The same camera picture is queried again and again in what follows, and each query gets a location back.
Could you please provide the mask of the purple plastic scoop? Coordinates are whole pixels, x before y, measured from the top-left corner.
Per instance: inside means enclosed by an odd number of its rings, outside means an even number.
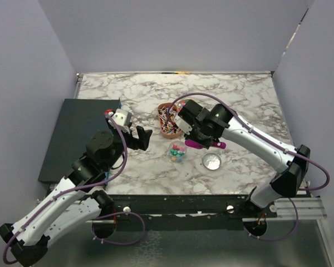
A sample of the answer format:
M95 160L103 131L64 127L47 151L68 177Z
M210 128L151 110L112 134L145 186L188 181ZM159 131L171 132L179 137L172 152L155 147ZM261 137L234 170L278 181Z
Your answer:
M218 148L218 149L226 149L226 147L227 147L226 143L224 143L224 142L213 142L209 146L204 146L204 145L199 144L199 143L197 143L193 140L185 140L184 143L185 143L186 146L194 148L194 149L198 149L198 150L209 149L210 147Z

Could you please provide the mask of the pink tray of lollipops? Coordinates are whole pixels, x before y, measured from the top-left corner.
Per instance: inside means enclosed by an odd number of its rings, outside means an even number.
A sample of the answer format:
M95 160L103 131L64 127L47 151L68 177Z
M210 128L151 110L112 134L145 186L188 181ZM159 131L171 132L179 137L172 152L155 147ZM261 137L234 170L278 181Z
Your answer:
M172 106L170 102L162 103L158 106L158 120L162 136L166 139L176 139L182 131L173 125L174 117L178 114L178 107Z

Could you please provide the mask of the silver jar lid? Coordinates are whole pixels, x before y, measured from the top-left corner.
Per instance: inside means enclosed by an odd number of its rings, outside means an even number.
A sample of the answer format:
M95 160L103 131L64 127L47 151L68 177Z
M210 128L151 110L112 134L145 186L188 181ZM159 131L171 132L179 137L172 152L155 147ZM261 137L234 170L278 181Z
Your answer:
M202 157L202 164L203 166L211 171L215 171L220 168L221 166L221 158L216 153L207 153Z

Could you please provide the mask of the clear glass jar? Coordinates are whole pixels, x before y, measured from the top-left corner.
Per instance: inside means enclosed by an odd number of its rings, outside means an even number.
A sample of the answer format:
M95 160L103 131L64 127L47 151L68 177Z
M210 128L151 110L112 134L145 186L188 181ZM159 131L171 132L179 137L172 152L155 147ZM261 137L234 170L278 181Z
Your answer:
M187 148L181 141L174 141L169 145L168 156L171 162L182 163L186 159Z

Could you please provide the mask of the tan tray of star candies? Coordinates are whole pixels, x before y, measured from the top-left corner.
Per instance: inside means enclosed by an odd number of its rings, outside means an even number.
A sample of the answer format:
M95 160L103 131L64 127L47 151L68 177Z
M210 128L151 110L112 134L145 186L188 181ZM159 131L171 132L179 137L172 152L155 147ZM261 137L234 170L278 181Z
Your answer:
M191 100L194 100L192 98L184 98L184 99L181 99L177 102L177 108L178 108L178 111L180 111L185 105L187 102L191 101Z

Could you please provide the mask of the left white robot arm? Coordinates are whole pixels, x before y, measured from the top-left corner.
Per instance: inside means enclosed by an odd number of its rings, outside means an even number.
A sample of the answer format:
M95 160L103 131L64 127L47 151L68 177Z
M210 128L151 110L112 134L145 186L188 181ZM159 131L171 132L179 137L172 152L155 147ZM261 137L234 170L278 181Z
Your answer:
M113 199L101 186L117 178L117 174L112 177L106 174L121 157L120 168L125 168L128 149L147 150L153 132L137 126L138 137L134 137L129 117L121 113L108 113L106 122L108 130L92 136L85 153L48 196L19 221L0 227L0 236L6 243L5 264L32 266L55 241L79 224L134 215L129 208L116 209Z

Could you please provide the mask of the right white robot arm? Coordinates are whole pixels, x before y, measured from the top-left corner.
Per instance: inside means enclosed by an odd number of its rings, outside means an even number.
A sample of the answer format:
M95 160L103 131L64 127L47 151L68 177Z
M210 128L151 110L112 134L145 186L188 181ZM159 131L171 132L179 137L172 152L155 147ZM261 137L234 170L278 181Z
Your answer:
M195 148L220 147L225 139L257 155L276 172L261 186L255 187L244 204L245 213L258 217L271 202L281 197L295 197L308 170L310 149L284 144L252 127L222 104L207 110L195 101L188 101L174 119L183 131L185 144Z

